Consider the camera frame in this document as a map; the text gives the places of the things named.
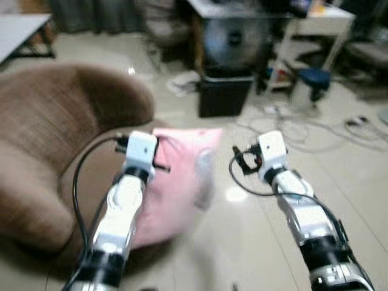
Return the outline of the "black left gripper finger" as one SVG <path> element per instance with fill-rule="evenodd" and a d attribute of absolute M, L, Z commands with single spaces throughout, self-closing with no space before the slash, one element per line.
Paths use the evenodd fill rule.
<path fill-rule="evenodd" d="M 167 138 L 157 138 L 155 152 L 153 152 L 153 168 L 162 172 L 171 172 L 171 166 L 166 161 L 166 153 L 164 153 L 164 142 Z"/>

